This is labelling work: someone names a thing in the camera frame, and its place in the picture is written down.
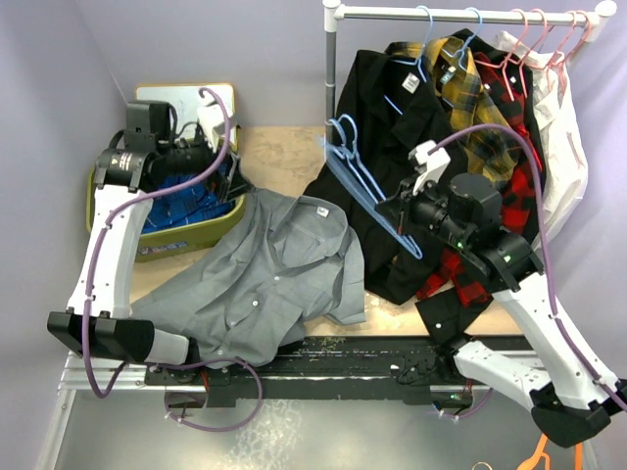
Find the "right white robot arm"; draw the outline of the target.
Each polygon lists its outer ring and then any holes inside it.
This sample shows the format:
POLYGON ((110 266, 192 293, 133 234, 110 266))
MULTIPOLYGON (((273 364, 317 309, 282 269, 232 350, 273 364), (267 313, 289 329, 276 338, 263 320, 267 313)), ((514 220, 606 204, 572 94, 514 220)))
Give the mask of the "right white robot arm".
POLYGON ((495 389, 529 411, 554 444, 573 447, 621 411, 626 382, 592 352, 550 290, 547 264, 503 226, 501 207, 502 195, 487 178, 463 173, 448 185, 404 182, 375 210, 396 230, 410 221, 457 252, 466 273, 508 312, 542 363, 540 369, 525 366, 471 338, 459 312, 422 306, 422 321, 441 352, 437 375, 495 389))

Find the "grey button shirt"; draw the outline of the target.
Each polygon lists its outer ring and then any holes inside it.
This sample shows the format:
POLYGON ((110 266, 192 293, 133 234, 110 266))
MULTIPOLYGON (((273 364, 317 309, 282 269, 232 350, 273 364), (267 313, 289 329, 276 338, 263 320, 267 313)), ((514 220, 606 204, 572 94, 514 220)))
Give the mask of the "grey button shirt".
POLYGON ((133 318, 196 341, 203 360, 271 362, 326 316, 362 323, 364 261, 345 212, 258 189, 241 220, 197 262, 131 306, 133 318))

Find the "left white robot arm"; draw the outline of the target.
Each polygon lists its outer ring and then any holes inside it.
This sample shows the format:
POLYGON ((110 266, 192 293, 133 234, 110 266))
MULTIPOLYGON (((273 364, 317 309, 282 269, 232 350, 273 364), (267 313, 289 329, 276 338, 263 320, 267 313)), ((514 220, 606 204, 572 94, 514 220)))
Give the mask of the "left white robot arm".
POLYGON ((362 248, 346 214, 319 198, 254 189, 208 253, 138 301, 130 280, 151 194, 107 185, 76 287, 49 330, 79 355, 166 367, 180 384, 202 367, 262 366, 304 339, 309 321, 365 322, 362 248))

